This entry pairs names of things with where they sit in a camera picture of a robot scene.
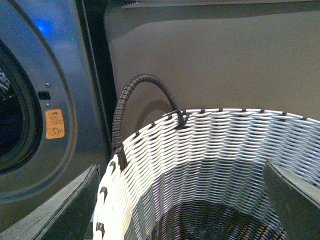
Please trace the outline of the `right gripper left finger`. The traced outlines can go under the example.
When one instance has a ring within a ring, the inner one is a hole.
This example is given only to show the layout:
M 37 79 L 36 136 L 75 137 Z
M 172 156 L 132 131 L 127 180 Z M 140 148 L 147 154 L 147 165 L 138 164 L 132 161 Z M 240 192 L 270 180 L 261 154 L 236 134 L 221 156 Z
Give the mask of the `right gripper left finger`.
M 100 166 L 91 165 L 30 214 L 0 234 L 2 240 L 83 240 L 94 213 Z

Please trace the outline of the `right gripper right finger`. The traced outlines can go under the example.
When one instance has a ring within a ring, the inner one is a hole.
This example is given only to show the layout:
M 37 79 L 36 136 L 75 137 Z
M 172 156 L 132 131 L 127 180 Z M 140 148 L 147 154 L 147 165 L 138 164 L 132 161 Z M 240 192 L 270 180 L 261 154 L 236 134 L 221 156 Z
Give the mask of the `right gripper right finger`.
M 263 179 L 270 202 L 290 240 L 320 238 L 320 188 L 267 161 Z

